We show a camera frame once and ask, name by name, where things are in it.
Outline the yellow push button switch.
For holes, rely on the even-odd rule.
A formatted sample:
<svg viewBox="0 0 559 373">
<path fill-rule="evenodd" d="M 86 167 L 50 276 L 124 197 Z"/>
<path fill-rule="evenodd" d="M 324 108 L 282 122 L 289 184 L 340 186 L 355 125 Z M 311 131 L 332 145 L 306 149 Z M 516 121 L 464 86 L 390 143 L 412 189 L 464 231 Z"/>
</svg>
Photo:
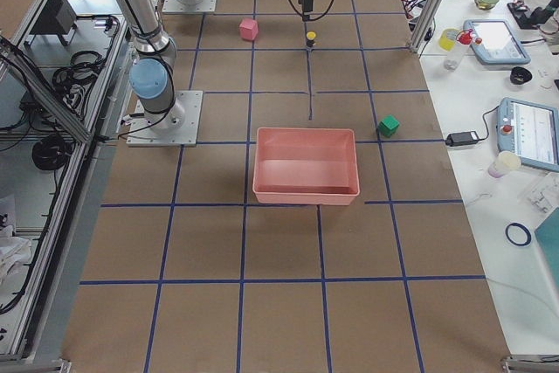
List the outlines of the yellow push button switch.
<svg viewBox="0 0 559 373">
<path fill-rule="evenodd" d="M 306 33 L 306 48 L 312 50 L 316 43 L 316 33 L 314 31 L 308 31 Z"/>
</svg>

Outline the pink cube centre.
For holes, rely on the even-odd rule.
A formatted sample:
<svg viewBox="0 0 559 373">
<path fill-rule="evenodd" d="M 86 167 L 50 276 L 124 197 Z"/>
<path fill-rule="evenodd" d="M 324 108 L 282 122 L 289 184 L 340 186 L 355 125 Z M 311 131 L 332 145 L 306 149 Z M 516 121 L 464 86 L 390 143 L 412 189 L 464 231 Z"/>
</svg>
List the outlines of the pink cube centre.
<svg viewBox="0 0 559 373">
<path fill-rule="evenodd" d="M 254 41 L 259 35 L 258 21 L 252 18 L 244 18 L 238 26 L 239 36 L 246 41 Z"/>
</svg>

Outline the green cube near gripper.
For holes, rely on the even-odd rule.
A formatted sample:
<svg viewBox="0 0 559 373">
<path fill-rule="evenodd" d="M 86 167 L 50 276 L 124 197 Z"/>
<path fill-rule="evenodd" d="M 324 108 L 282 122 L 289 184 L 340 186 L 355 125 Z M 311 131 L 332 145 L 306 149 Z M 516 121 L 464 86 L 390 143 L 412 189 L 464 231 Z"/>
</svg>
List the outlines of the green cube near gripper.
<svg viewBox="0 0 559 373">
<path fill-rule="evenodd" d="M 392 114 L 383 117 L 377 126 L 377 131 L 380 135 L 390 138 L 393 136 L 400 127 L 400 121 Z"/>
</svg>

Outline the pink plastic tray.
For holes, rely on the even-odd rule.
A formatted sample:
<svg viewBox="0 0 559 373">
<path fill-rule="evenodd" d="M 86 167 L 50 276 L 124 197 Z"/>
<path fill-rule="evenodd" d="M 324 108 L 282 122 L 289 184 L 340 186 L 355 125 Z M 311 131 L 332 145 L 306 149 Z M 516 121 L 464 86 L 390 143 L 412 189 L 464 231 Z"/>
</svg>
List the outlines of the pink plastic tray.
<svg viewBox="0 0 559 373">
<path fill-rule="evenodd" d="M 262 204 L 351 204 L 360 194 L 354 131 L 259 128 L 252 190 Z"/>
</svg>

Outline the teach pendant far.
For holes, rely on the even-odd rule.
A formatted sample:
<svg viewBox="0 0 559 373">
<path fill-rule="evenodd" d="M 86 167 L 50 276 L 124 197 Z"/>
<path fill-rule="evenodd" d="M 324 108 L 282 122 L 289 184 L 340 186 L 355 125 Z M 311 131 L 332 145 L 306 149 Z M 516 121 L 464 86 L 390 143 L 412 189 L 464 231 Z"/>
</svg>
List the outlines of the teach pendant far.
<svg viewBox="0 0 559 373">
<path fill-rule="evenodd" d="M 473 53 L 484 66 L 520 66 L 531 61 L 530 56 L 505 20 L 468 19 L 463 29 L 471 29 L 480 44 L 472 44 Z"/>
</svg>

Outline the teach pendant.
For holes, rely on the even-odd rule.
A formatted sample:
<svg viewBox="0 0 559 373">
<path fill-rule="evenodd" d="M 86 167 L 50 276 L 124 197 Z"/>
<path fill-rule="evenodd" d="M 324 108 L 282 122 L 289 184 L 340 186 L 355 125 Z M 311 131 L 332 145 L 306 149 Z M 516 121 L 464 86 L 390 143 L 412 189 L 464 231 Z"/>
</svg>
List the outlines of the teach pendant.
<svg viewBox="0 0 559 373">
<path fill-rule="evenodd" d="M 520 66 L 531 61 L 530 56 L 505 20 L 468 19 L 463 29 L 471 29 L 480 44 L 472 44 L 473 53 L 484 66 Z"/>
<path fill-rule="evenodd" d="M 497 147 L 515 153 L 521 164 L 558 171 L 558 109 L 515 98 L 497 108 Z"/>
</svg>

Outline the black power adapter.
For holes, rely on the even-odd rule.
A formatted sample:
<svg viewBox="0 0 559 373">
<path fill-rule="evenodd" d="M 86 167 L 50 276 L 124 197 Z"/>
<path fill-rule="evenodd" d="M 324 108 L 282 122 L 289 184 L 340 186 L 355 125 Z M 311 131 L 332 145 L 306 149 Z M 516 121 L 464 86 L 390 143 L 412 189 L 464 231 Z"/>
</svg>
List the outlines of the black power adapter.
<svg viewBox="0 0 559 373">
<path fill-rule="evenodd" d="M 445 145 L 448 147 L 470 146 L 479 141 L 480 138 L 475 131 L 454 132 L 445 138 Z"/>
</svg>

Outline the teach pendant near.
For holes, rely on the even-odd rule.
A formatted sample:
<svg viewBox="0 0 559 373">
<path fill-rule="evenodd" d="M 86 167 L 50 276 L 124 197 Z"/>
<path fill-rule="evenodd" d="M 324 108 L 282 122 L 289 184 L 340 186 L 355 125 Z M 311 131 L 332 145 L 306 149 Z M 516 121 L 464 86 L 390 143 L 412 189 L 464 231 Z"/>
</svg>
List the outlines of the teach pendant near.
<svg viewBox="0 0 559 373">
<path fill-rule="evenodd" d="M 521 164 L 558 171 L 558 109 L 515 98 L 497 108 L 497 147 L 515 153 Z"/>
</svg>

